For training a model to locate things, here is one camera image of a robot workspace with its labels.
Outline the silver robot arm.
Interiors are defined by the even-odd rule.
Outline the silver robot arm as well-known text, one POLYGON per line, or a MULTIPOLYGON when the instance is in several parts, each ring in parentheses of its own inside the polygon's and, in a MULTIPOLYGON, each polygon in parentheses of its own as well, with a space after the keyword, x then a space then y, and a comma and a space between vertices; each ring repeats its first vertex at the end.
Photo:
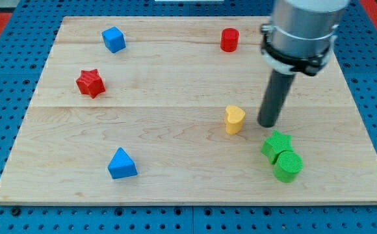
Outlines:
POLYGON ((262 24, 261 53, 278 73, 316 75, 329 62, 349 0, 276 0, 262 24))

